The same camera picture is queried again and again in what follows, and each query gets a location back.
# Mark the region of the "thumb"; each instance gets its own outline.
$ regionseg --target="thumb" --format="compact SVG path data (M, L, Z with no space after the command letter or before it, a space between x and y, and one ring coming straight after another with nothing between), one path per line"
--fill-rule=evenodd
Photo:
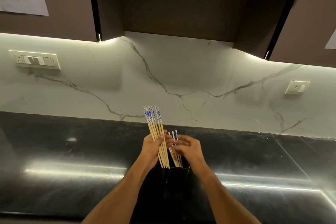
M189 146L186 145L172 145L170 148L176 151L179 155L184 155Z
M156 140L155 140L155 142L154 143L156 143L158 146L160 145L160 144L162 144L162 142L163 142L163 138L165 137L165 135L164 134L161 134Z

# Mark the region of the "person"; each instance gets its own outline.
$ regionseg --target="person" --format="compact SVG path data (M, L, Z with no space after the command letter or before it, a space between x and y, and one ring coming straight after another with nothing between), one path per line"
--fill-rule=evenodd
M210 170L204 160L198 140L190 136L178 135L178 140L174 141L170 135L164 134L160 135L156 141L152 140L151 135L144 138L137 160L113 190L92 209L82 224L130 222L141 184L158 161L159 145L164 136L167 147L171 147L174 152L187 159L192 171L203 184L217 224L260 224L258 219L229 193Z

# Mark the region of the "kitchen counter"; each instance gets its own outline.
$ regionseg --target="kitchen counter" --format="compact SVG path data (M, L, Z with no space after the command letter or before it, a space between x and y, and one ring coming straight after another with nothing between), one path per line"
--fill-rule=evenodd
M165 128L199 139L209 167L262 223L336 222L334 139ZM122 179L148 133L144 123L0 112L0 213L83 219ZM191 170L157 164L132 222L214 217Z

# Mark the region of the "white marble backsplash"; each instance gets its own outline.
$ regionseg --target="white marble backsplash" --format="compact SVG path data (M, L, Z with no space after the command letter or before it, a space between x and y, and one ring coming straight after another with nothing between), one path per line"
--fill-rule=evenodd
M233 43L126 32L107 42L0 34L0 111L336 138L336 69L261 60ZM8 50L57 54L61 71ZM284 95L291 80L310 81Z

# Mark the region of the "white switch plate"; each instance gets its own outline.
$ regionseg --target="white switch plate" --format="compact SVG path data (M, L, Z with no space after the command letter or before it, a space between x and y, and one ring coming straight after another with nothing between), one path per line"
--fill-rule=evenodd
M285 94L301 95L307 90L310 82L291 81Z
M15 64L20 67L47 68L47 69L57 69L57 70L61 69L56 54L39 53L39 52L22 52L22 51L11 51L11 50L9 50L8 52L14 58ZM43 61L41 60L43 58L52 58L53 62L47 62L47 64L53 64L53 66L47 65L47 64L45 65L28 64L27 57L37 57L40 63L43 63Z

